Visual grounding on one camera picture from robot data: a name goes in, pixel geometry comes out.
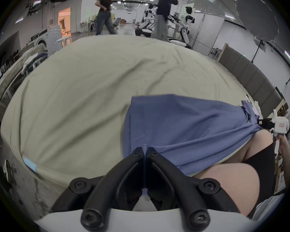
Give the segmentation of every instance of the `white robot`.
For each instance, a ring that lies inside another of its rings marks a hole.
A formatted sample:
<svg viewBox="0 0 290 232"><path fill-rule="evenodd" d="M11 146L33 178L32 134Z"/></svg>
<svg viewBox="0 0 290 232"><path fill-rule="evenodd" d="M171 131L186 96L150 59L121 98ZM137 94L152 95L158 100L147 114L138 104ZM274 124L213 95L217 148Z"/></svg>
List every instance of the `white robot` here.
<svg viewBox="0 0 290 232"><path fill-rule="evenodd" d="M155 23L153 7L154 5L150 4L148 9L145 10L143 19L144 22L137 29L135 29L136 36L141 36L141 34L143 34L147 38L151 37Z"/></svg>
<svg viewBox="0 0 290 232"><path fill-rule="evenodd" d="M189 45L188 34L190 33L190 30L189 30L190 24L194 23L194 18L191 16L192 8L186 7L186 12L187 14L185 14L182 17L183 19L182 21L172 15L169 15L168 17L169 21L179 26L178 31L181 34L182 40L180 41L174 38L170 38L168 39L168 42L191 49L191 46Z"/></svg>

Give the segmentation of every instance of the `folded clothes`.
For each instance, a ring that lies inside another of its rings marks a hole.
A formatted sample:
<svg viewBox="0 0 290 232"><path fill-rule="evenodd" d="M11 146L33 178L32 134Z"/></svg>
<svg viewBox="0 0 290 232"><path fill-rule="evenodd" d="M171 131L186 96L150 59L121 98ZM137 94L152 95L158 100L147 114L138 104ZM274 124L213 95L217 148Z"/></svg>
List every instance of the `folded clothes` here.
<svg viewBox="0 0 290 232"><path fill-rule="evenodd" d="M251 106L177 95L133 97L126 114L123 154L154 147L184 174L226 160L261 127Z"/></svg>

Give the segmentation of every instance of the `bed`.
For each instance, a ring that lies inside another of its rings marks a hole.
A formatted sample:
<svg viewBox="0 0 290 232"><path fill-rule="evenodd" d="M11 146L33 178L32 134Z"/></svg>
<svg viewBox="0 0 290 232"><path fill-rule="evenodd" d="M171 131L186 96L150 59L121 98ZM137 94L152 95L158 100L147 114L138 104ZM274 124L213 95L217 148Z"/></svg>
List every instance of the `bed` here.
<svg viewBox="0 0 290 232"><path fill-rule="evenodd" d="M220 63L187 48L145 37L85 37L23 81L1 135L33 176L66 187L122 160L131 98L161 94L240 106L247 91Z"/></svg>
<svg viewBox="0 0 290 232"><path fill-rule="evenodd" d="M21 71L25 61L32 55L38 52L45 52L46 47L43 44L39 44L36 47L28 49L1 77L0 79L0 121L2 121L4 112L13 94L9 95L9 92L14 91L22 83L25 76L21 75Z"/></svg>

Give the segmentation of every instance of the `person's hand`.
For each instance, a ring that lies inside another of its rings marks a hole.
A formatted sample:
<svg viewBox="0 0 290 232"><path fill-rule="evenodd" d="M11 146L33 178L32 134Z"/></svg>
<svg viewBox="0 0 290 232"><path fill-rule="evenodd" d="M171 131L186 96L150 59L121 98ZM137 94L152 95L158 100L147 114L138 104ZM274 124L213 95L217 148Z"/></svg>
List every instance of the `person's hand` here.
<svg viewBox="0 0 290 232"><path fill-rule="evenodd" d="M279 134L276 138L274 138L274 144L276 143L276 139L279 139L279 152L290 150L290 146L288 143L288 139L284 134Z"/></svg>

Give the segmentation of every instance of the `black t-shirt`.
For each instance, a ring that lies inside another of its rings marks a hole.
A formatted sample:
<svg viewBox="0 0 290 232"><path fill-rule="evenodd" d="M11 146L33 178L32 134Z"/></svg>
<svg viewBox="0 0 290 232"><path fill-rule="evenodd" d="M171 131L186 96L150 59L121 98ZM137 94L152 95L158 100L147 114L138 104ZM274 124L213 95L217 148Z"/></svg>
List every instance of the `black t-shirt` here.
<svg viewBox="0 0 290 232"><path fill-rule="evenodd" d="M100 4L103 5L107 11L111 10L110 8L111 8L112 0L98 0L98 1L100 1Z"/></svg>
<svg viewBox="0 0 290 232"><path fill-rule="evenodd" d="M177 0L159 0L157 14L163 15L165 21L168 20L168 16L171 11L171 4L178 5Z"/></svg>

